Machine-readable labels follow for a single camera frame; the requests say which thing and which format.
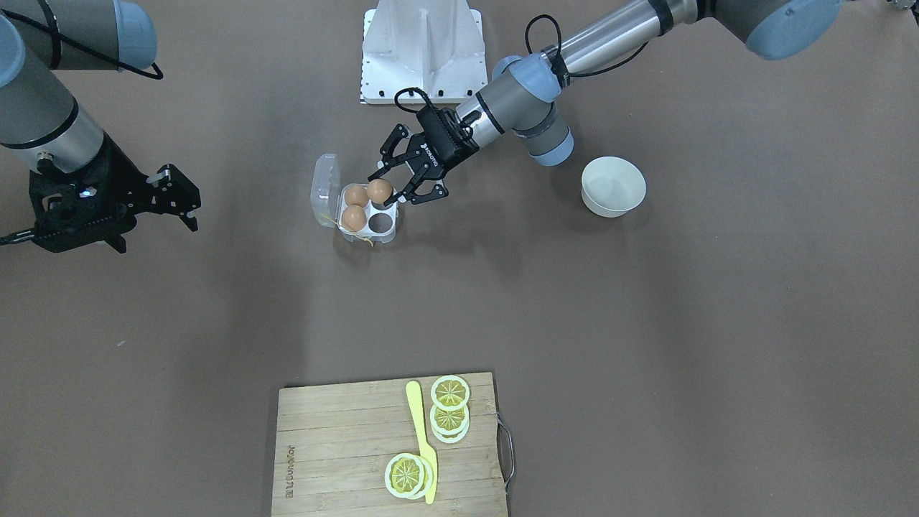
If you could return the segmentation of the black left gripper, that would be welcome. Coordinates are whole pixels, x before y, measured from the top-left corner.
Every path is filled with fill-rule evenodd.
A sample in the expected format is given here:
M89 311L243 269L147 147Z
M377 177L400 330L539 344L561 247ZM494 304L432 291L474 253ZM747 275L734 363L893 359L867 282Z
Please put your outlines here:
M423 107L416 117L424 131L414 134L405 124L396 124L381 144L382 164L368 177L368 181L381 179L394 167L407 164L411 179L402 190L393 193L393 202L423 204L449 196L443 183L446 173L480 150L473 141L472 128L454 109ZM432 152L436 166L417 160L424 153L423 143Z

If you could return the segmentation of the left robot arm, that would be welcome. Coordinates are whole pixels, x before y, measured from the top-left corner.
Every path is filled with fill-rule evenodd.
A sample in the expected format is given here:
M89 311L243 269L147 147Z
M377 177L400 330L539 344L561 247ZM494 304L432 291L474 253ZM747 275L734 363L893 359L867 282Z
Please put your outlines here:
M421 204L446 197L447 173L508 132L524 141L536 162L557 166L574 147L571 128L556 107L561 92L574 79L626 65L678 25L715 19L748 50L777 61L813 44L840 11L840 1L631 1L569 38L558 35L554 45L505 57L491 82L456 108L437 108L420 90L424 107L416 118L422 130L414 134L398 124L368 180L377 183L400 166L410 169L411 179L373 202Z

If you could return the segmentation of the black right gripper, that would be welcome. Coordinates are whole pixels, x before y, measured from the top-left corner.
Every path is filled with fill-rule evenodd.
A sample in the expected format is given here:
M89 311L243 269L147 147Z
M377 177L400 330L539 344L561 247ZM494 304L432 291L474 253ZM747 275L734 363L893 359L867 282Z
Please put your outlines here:
M151 194L144 192L150 187ZM140 213L175 215L197 232L200 190L174 164L150 177L142 174L108 134L85 166L67 173L49 151L37 153L29 175L29 199L35 215L32 242L53 253L104 242L127 252L124 233Z

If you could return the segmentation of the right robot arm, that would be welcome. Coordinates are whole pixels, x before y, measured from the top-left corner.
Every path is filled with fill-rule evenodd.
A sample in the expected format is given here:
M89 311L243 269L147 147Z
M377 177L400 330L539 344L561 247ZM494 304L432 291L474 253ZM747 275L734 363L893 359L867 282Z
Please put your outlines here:
M144 174L57 78L115 70L160 80L157 32L131 1L4 1L1 144L29 168L32 228L2 244L53 253L105 243L125 253L137 215L177 216L197 231L198 187L174 164Z

